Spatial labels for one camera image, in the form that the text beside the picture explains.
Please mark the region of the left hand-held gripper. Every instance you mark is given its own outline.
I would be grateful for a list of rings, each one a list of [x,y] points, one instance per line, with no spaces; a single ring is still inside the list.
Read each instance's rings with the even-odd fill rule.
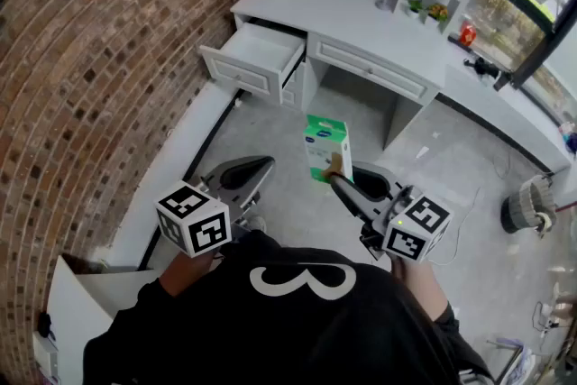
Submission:
[[[190,257],[232,242],[274,164],[271,156],[241,157],[219,164],[196,185],[175,182],[154,200],[163,236]]]

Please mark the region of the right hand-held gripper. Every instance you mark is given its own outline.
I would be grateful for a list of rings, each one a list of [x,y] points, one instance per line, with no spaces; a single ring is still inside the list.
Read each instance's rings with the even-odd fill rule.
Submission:
[[[354,162],[353,181],[340,173],[342,167],[342,155],[334,152],[322,175],[349,212],[364,222],[361,243],[371,255],[377,260],[388,253],[423,261],[452,222],[449,207],[427,192],[402,187],[391,171],[380,166]]]

